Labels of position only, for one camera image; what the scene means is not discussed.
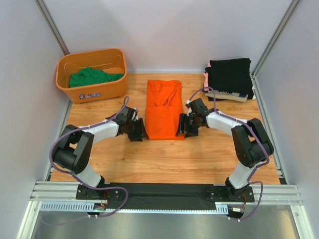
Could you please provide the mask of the orange t shirt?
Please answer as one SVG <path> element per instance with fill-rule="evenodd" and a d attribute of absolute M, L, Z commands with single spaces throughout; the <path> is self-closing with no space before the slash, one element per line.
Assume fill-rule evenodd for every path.
<path fill-rule="evenodd" d="M 181 91 L 178 80 L 148 80 L 145 128 L 150 140 L 184 140 L 176 135 L 183 113 Z"/>

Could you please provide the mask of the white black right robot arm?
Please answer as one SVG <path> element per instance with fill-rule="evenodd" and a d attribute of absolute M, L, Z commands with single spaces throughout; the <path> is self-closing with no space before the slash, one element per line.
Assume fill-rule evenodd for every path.
<path fill-rule="evenodd" d="M 238 163 L 225 181 L 225 197 L 236 201 L 248 188 L 256 170 L 269 162 L 274 147 L 263 124 L 257 118 L 239 119 L 222 111 L 209 109 L 202 99 L 188 100 L 188 112 L 179 115 L 176 135 L 198 136 L 199 128 L 206 127 L 232 136 Z"/>

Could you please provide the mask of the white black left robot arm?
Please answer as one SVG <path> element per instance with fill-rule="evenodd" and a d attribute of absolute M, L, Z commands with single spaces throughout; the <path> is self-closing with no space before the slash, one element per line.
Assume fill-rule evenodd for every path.
<path fill-rule="evenodd" d="M 138 117 L 138 109 L 123 106 L 120 112 L 99 123 L 82 127 L 70 124 L 64 128 L 50 150 L 50 162 L 79 180 L 78 199 L 107 198 L 109 190 L 105 189 L 105 179 L 89 165 L 91 150 L 94 144 L 123 134 L 130 141 L 149 138 L 143 119 Z"/>

